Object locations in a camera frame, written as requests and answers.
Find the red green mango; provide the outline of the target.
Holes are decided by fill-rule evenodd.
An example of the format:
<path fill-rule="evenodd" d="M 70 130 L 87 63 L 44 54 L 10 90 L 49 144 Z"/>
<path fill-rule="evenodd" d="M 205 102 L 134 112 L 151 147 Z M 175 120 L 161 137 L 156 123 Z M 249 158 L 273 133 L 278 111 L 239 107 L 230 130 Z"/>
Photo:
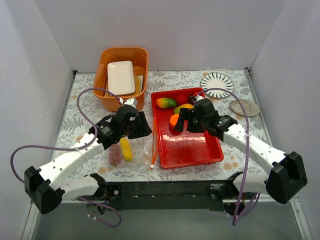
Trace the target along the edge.
<path fill-rule="evenodd" d="M 160 109 L 169 109 L 177 107 L 177 102 L 173 98 L 160 97 L 155 100 L 155 105 Z"/>

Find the white rectangular plate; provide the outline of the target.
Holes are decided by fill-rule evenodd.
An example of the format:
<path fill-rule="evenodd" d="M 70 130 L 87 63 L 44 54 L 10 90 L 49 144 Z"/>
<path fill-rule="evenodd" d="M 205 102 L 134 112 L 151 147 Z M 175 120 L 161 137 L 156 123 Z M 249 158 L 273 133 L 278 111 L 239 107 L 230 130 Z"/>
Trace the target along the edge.
<path fill-rule="evenodd" d="M 107 65 L 107 88 L 117 96 L 135 92 L 135 78 L 131 61 L 116 61 Z"/>

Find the yellow woven basket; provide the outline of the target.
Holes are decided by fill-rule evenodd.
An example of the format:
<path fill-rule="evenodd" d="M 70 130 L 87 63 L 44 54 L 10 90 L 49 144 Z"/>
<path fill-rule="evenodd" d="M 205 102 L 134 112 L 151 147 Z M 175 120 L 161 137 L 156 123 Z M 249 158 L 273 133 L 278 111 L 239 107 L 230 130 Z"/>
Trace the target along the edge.
<path fill-rule="evenodd" d="M 133 74 L 111 74 L 107 76 L 105 89 L 117 96 L 136 96 L 140 90 L 140 79 Z"/>

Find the orange tangerine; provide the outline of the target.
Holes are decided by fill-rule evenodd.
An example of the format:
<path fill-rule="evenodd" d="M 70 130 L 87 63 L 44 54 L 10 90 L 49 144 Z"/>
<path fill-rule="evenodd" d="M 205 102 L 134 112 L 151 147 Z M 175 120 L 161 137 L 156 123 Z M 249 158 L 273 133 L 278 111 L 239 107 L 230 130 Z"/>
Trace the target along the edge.
<path fill-rule="evenodd" d="M 174 129 L 179 119 L 179 114 L 173 114 L 169 119 L 169 127 Z"/>

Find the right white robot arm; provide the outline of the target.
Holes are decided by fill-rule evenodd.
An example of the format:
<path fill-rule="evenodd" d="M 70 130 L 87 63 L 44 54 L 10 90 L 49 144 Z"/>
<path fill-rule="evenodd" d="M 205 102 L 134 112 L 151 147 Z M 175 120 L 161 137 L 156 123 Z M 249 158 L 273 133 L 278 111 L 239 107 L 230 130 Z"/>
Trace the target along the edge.
<path fill-rule="evenodd" d="M 231 116 L 219 115 L 207 98 L 198 97 L 193 108 L 181 108 L 174 129 L 190 133 L 207 132 L 245 154 L 263 170 L 262 174 L 236 172 L 221 186 L 222 194 L 237 199 L 243 193 L 267 194 L 286 204 L 307 183 L 302 157 L 295 151 L 285 153 L 249 135 Z"/>

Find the floral table mat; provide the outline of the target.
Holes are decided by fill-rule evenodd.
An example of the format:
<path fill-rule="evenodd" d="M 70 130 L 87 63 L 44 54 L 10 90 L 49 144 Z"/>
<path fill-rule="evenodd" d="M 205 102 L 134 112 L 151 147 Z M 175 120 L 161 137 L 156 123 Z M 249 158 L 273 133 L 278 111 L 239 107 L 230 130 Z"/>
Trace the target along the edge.
<path fill-rule="evenodd" d="M 247 68 L 244 70 L 149 71 L 143 107 L 149 126 L 152 127 L 153 123 L 151 93 L 200 87 L 200 81 L 203 76 L 211 72 L 219 72 L 229 76 L 234 82 L 234 94 L 238 98 L 258 103 L 252 81 L 248 80 L 249 70 Z M 57 147 L 72 147 L 90 128 L 89 123 L 78 111 L 76 99 L 80 92 L 93 86 L 95 76 L 95 73 L 75 73 L 56 141 Z M 245 127 L 246 121 L 244 117 L 233 113 L 230 109 L 230 102 L 234 100 L 232 96 L 223 99 L 209 99 L 213 102 L 220 115 L 229 115 Z M 92 91 L 85 93 L 81 97 L 80 106 L 95 123 L 110 114 Z M 266 125 L 262 119 L 262 113 L 249 118 L 249 133 L 272 145 Z M 156 160 L 154 169 L 150 169 L 142 161 L 138 161 L 134 166 L 113 167 L 108 164 L 108 153 L 105 151 L 71 173 L 68 176 L 68 180 L 82 179 L 85 175 L 92 173 L 98 173 L 107 182 L 224 180 L 235 172 L 243 170 L 245 155 L 224 142 L 221 142 L 220 145 L 224 155 L 224 159 L 221 162 L 174 169 L 163 169 L 159 158 Z M 248 174 L 261 174 L 263 172 L 263 169 L 257 163 L 251 159 L 249 160 Z"/>

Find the clear zip top bag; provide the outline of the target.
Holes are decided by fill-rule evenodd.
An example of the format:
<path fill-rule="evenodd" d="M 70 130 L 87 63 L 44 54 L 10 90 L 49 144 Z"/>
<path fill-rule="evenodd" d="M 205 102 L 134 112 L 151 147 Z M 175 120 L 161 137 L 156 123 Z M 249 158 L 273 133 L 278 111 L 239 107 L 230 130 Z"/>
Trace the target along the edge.
<path fill-rule="evenodd" d="M 133 155 L 132 161 L 125 161 L 122 156 L 121 164 L 118 166 L 112 166 L 109 164 L 109 148 L 105 152 L 105 162 L 108 167 L 111 168 L 136 168 L 136 167 L 146 167 L 153 169 L 157 155 L 158 155 L 158 145 L 157 145 L 157 130 L 156 125 L 153 124 L 152 126 L 152 133 L 149 136 L 145 136 L 142 138 L 136 138 L 136 139 L 129 139 L 127 138 Z"/>

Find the speckled small round plate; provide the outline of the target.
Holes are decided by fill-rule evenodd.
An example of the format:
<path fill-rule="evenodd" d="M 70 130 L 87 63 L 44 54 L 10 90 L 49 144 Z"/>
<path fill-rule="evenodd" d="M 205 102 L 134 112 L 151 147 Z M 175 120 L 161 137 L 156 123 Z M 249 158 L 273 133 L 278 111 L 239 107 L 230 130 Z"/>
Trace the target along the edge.
<path fill-rule="evenodd" d="M 241 99 L 240 101 L 248 117 L 254 117 L 260 114 L 261 108 L 253 101 L 246 100 L 246 99 Z M 242 107 L 237 100 L 231 101 L 229 104 L 229 108 L 235 114 L 243 117 L 245 116 L 242 110 Z"/>

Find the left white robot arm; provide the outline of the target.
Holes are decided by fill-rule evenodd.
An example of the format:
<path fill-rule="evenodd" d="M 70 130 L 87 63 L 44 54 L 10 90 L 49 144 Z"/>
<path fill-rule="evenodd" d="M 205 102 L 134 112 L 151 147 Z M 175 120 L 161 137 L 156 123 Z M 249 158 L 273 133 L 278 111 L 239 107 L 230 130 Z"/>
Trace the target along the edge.
<path fill-rule="evenodd" d="M 152 133 L 145 113 L 134 106 L 123 104 L 116 112 L 103 117 L 68 151 L 41 166 L 29 167 L 24 172 L 24 188 L 42 214 L 56 209 L 63 200 L 88 196 L 101 200 L 107 193 L 107 182 L 97 173 L 77 180 L 67 178 L 88 160 L 103 153 L 120 139 L 137 139 Z"/>

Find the red plastic tray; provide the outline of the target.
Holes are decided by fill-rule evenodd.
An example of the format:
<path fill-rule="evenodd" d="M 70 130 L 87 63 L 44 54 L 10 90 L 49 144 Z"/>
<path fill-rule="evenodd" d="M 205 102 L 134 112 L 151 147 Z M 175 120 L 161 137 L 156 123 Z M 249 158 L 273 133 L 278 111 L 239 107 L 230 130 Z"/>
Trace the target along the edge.
<path fill-rule="evenodd" d="M 170 117 L 174 108 L 156 107 L 158 98 L 172 98 L 176 101 L 179 94 L 188 95 L 202 91 L 202 88 L 185 88 L 178 90 L 153 92 L 151 97 L 152 112 L 157 130 L 157 147 L 159 161 L 164 169 L 190 167 L 221 162 L 224 154 L 218 138 L 204 133 L 190 133 L 186 130 L 176 132 L 170 129 Z"/>

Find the orange plastic bin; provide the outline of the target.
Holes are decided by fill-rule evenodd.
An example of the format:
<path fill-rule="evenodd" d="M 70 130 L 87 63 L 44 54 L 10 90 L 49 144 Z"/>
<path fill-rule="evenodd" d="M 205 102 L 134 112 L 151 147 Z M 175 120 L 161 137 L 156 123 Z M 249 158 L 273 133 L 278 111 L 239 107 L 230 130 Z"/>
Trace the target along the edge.
<path fill-rule="evenodd" d="M 112 47 L 101 54 L 93 83 L 93 87 L 99 89 L 93 93 L 107 111 L 115 112 L 120 107 L 116 97 L 123 100 L 135 98 L 137 109 L 142 110 L 147 90 L 148 63 L 148 52 L 140 47 Z"/>

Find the red apple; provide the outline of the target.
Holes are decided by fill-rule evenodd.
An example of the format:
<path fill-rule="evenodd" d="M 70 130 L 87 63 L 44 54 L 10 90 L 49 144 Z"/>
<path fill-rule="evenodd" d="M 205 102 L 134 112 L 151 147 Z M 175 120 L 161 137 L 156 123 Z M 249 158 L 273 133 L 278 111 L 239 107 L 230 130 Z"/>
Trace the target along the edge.
<path fill-rule="evenodd" d="M 188 104 L 189 103 L 189 96 L 185 94 L 178 94 L 176 97 L 176 102 L 178 106 Z"/>

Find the green yellow mango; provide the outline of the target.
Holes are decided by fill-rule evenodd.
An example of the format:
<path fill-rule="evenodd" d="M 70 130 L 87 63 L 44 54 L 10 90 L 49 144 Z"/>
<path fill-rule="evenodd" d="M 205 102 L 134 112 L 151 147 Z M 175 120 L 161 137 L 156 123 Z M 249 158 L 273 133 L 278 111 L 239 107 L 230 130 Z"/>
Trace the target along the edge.
<path fill-rule="evenodd" d="M 179 114 L 181 109 L 192 109 L 194 106 L 189 103 L 182 104 L 174 109 L 174 114 Z"/>

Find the striped round plate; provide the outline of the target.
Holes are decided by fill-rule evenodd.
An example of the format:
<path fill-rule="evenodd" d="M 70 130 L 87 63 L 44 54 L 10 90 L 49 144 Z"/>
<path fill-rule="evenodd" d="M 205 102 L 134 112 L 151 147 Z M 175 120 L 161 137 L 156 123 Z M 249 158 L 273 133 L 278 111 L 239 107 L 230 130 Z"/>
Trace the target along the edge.
<path fill-rule="evenodd" d="M 200 87 L 203 90 L 215 88 L 215 90 L 206 91 L 205 94 L 215 99 L 223 99 L 230 95 L 229 92 L 234 91 L 235 84 L 229 76 L 220 72 L 211 72 L 202 77 Z"/>

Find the purple grape bunch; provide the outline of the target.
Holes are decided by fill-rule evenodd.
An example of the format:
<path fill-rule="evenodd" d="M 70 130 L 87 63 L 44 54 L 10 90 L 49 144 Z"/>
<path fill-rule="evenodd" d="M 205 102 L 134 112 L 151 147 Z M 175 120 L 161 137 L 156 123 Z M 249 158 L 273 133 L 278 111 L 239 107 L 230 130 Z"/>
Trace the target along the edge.
<path fill-rule="evenodd" d="M 121 149 L 117 144 L 113 144 L 110 146 L 108 161 L 109 161 L 109 164 L 114 167 L 117 167 L 119 164 L 122 163 Z"/>

